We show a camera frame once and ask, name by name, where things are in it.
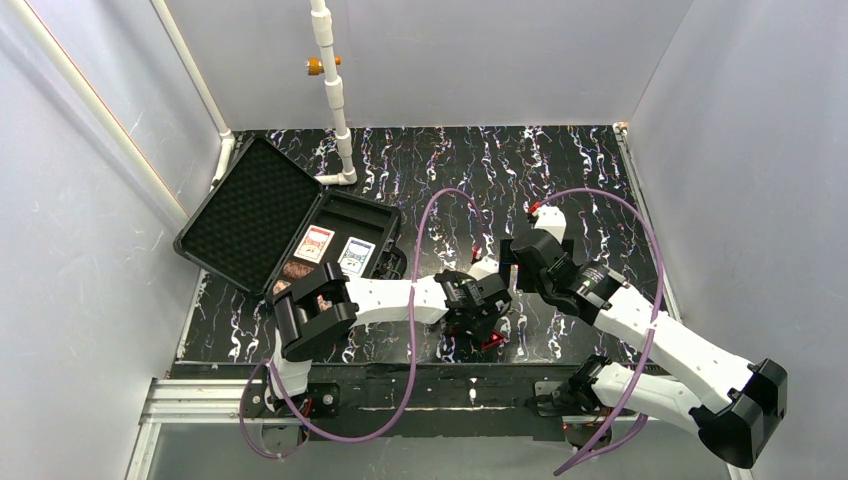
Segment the red triangular button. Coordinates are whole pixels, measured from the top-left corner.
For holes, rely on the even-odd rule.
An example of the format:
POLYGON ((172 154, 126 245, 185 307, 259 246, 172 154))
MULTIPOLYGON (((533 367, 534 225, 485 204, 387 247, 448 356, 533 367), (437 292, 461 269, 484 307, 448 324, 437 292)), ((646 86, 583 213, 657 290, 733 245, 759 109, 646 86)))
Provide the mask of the red triangular button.
POLYGON ((481 342, 483 351, 502 346, 507 340, 507 337, 500 332, 492 332, 486 339, 481 342))

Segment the orange black poker chip stack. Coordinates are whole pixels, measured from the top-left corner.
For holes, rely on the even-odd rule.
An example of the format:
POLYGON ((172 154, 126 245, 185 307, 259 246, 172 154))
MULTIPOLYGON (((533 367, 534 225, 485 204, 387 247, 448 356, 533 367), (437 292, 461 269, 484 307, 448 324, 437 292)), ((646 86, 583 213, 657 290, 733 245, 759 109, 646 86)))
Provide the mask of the orange black poker chip stack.
POLYGON ((282 275, 293 279, 298 280, 314 270, 314 267, 308 264, 304 264, 297 261, 288 261, 283 265, 282 275))

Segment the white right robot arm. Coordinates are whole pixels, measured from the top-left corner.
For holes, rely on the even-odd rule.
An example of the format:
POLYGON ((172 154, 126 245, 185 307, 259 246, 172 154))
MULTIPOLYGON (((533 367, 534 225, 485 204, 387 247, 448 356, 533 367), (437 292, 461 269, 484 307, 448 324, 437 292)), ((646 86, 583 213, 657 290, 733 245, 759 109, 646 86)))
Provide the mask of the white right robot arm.
POLYGON ((500 273, 517 268, 518 290, 536 293, 559 312, 632 346, 653 341, 647 355, 666 377, 634 372, 602 355, 590 356, 544 400, 585 411, 614 407, 645 414, 695 434, 724 462, 750 469, 785 418, 788 373, 710 343, 652 303, 625 278, 596 261, 576 264, 564 243, 532 229, 501 243, 500 273))

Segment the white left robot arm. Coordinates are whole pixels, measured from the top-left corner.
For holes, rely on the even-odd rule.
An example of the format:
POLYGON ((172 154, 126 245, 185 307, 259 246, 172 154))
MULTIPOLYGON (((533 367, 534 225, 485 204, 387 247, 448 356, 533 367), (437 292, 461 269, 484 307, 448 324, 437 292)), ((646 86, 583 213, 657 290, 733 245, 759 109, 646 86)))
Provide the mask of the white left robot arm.
POLYGON ((443 325, 484 345, 512 297, 491 259, 469 272, 444 270, 411 280, 349 276, 333 262, 278 279, 266 296, 276 320, 269 392, 279 399, 306 392, 312 364, 358 326, 383 322, 443 325))

